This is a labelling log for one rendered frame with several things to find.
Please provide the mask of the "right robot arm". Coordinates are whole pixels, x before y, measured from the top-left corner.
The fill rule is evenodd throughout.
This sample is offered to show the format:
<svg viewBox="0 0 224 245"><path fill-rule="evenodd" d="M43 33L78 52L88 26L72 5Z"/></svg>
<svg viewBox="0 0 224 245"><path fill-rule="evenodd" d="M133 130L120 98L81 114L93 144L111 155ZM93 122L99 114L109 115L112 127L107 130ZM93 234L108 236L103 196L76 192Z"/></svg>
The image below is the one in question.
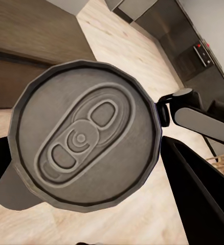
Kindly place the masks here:
<svg viewBox="0 0 224 245"><path fill-rule="evenodd" d="M214 100L205 112L200 94L192 88L162 96L156 103L161 126L170 126L170 115L183 128L224 144L224 103Z"/></svg>

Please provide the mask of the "can of soda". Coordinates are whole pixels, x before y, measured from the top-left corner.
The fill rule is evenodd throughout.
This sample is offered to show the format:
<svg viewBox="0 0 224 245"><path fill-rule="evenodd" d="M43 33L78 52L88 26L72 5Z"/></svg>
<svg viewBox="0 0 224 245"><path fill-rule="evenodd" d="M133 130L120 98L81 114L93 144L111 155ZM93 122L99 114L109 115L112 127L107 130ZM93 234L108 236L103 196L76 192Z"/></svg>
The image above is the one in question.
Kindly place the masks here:
<svg viewBox="0 0 224 245"><path fill-rule="evenodd" d="M159 161L163 130L140 82L107 62L53 65L12 109L8 144L30 192L88 213L139 190Z"/></svg>

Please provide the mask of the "trash can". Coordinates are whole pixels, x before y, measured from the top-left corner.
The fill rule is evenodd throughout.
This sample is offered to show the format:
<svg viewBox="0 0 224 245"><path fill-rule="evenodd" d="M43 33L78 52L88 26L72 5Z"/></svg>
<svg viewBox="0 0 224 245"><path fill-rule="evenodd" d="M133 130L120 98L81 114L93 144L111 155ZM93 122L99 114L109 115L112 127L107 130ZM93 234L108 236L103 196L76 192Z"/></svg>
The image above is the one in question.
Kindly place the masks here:
<svg viewBox="0 0 224 245"><path fill-rule="evenodd" d="M44 200L29 191L12 161L0 179L0 205L10 210L26 210Z"/></svg>

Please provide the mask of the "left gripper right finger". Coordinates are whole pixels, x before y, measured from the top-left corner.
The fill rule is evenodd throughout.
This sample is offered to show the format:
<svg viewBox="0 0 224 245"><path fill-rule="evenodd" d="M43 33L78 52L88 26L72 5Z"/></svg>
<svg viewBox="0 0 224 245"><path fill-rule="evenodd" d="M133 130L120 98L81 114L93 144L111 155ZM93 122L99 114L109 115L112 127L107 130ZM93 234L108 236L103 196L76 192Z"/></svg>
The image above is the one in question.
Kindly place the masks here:
<svg viewBox="0 0 224 245"><path fill-rule="evenodd" d="M160 155L189 245L224 245L224 174L168 136Z"/></svg>

